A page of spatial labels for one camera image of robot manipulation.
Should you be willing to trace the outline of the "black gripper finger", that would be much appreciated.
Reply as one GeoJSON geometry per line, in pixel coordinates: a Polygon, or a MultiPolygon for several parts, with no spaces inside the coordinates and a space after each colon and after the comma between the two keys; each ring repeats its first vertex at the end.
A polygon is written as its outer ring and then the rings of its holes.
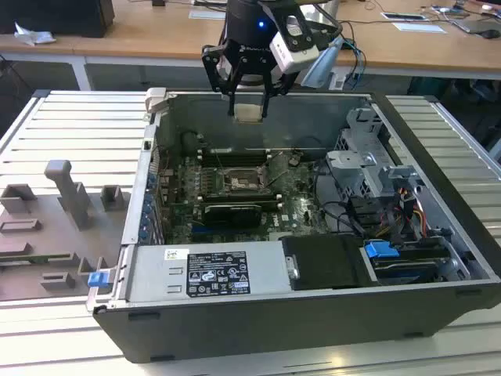
{"type": "Polygon", "coordinates": [[[262,76],[265,91],[261,101],[261,116],[266,118],[268,115],[269,100],[272,97],[283,95],[285,96],[292,87],[292,74],[282,74],[279,80],[272,82],[272,75],[266,73],[262,76]]]}
{"type": "Polygon", "coordinates": [[[243,77],[236,45],[205,45],[202,48],[202,63],[212,90],[229,97],[228,115],[233,116],[235,114],[236,89],[243,77]],[[223,78],[218,70],[218,64],[223,59],[231,67],[227,78],[223,78]]]}

